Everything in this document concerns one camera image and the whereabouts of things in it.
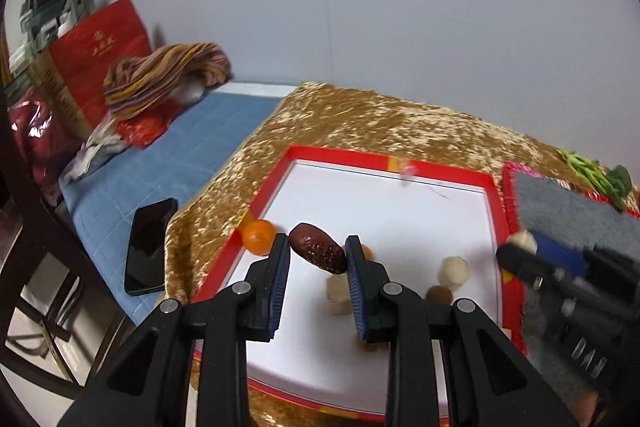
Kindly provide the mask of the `small beige cake block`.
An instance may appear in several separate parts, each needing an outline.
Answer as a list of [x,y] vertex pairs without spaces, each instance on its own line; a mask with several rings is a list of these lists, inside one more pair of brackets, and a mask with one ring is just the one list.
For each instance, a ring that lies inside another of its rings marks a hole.
[[506,243],[521,248],[531,255],[537,254],[538,245],[536,239],[533,234],[527,230],[521,230],[511,234],[506,240]]

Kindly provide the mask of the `beige cake block centre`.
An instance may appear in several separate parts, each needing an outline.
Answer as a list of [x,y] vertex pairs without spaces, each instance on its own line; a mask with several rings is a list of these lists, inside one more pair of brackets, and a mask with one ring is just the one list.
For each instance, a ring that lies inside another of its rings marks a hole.
[[349,283],[345,273],[332,274],[326,279],[326,302],[329,314],[352,313],[352,300],[350,300]]

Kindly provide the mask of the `brown round longan fruit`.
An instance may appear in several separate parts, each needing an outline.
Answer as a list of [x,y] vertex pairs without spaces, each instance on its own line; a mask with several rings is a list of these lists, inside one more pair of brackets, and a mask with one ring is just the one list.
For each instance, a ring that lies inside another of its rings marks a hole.
[[439,303],[440,305],[450,306],[454,301],[452,290],[446,286],[434,285],[428,288],[425,299],[431,303]]

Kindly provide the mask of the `black smartphone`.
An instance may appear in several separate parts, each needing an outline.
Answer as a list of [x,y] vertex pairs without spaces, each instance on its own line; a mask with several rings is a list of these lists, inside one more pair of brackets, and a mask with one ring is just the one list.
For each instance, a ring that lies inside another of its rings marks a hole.
[[174,198],[140,207],[129,233],[124,289],[129,296],[156,293],[165,285],[165,234],[178,210]]

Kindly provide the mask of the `beige hexagonal cake block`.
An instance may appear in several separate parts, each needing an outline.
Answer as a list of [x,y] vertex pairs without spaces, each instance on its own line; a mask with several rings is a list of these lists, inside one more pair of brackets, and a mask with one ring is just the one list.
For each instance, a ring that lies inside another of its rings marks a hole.
[[450,291],[457,291],[469,282],[472,272],[469,263],[461,257],[447,257],[442,260],[438,271],[439,284]]

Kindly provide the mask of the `orange tangerine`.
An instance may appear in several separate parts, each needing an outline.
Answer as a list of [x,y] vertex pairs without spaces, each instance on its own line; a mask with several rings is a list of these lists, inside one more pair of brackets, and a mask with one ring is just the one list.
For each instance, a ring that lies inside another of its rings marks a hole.
[[242,243],[244,248],[256,256],[265,256],[270,249],[277,230],[268,220],[254,220],[242,230]]
[[367,260],[372,260],[373,259],[373,253],[372,253],[371,249],[367,245],[362,245],[361,248],[362,248],[363,256]]

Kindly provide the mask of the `grey felt mat red-trimmed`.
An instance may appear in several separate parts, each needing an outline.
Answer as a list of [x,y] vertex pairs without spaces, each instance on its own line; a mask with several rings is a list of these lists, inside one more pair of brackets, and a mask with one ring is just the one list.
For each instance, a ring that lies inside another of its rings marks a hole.
[[[502,191],[512,234],[536,231],[573,249],[599,245],[639,261],[638,217],[515,164],[503,168]],[[540,291],[515,280],[524,291],[523,337],[530,361],[568,404],[598,395],[544,338]]]

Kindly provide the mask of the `shiny red plastic bag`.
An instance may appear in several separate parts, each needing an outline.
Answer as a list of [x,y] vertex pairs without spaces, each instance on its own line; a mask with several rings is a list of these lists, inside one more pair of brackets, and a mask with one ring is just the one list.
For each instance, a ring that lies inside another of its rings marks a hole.
[[32,179],[47,203],[55,206],[61,196],[58,177],[75,157],[80,141],[32,90],[9,108],[9,118],[14,140]]

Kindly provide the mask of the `striped knitted scarf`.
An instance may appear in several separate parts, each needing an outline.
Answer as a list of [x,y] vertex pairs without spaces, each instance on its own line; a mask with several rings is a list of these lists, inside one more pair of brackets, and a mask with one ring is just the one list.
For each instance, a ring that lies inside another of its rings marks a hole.
[[148,56],[120,58],[103,81],[108,113],[116,120],[134,118],[169,98],[186,76],[202,80],[206,88],[224,84],[231,62],[213,42],[171,44]]

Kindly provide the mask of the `green leafy vegetable bunch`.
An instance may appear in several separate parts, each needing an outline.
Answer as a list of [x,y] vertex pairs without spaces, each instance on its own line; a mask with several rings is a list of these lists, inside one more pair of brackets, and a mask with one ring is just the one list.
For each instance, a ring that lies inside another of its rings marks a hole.
[[626,209],[626,198],[631,193],[632,181],[629,171],[622,165],[604,171],[599,161],[591,160],[571,150],[558,150],[565,164],[576,176],[585,179],[601,196],[618,210]]

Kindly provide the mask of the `red gift bag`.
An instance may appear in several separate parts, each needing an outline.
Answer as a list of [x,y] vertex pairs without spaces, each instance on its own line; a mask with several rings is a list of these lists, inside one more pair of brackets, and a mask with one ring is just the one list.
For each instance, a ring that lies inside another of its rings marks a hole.
[[111,64],[150,53],[134,4],[118,0],[48,44],[29,66],[28,79],[62,125],[85,140],[106,114],[103,81]]

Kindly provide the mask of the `gold patterned tablecloth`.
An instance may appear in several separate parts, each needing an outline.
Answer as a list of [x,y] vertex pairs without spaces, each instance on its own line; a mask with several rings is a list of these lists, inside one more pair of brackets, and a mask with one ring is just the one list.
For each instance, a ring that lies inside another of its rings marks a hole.
[[359,150],[426,160],[500,179],[517,162],[564,187],[587,194],[588,184],[564,164],[552,145],[446,107],[305,82],[286,96],[168,225],[166,293],[188,303],[226,239],[248,210],[260,182],[290,145]]

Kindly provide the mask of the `red and white tray box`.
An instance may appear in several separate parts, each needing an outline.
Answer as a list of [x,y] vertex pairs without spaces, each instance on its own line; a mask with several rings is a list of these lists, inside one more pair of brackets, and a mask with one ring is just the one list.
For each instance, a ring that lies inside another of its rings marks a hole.
[[[264,219],[289,232],[306,222],[343,243],[356,235],[390,278],[425,294],[444,259],[469,263],[460,288],[520,345],[520,284],[499,271],[509,234],[494,181],[486,174],[383,155],[292,146],[262,182],[243,222]],[[367,421],[382,418],[385,348],[363,349],[350,314],[334,315],[326,272],[293,256],[280,325],[269,343],[246,348],[250,387],[289,403]]]

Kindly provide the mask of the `elongated dark red jujube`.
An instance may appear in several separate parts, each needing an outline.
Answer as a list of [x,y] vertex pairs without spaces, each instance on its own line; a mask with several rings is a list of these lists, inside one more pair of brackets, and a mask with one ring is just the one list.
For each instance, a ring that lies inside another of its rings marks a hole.
[[331,237],[314,225],[299,223],[288,234],[288,243],[293,251],[320,270],[331,274],[347,271],[344,249]]

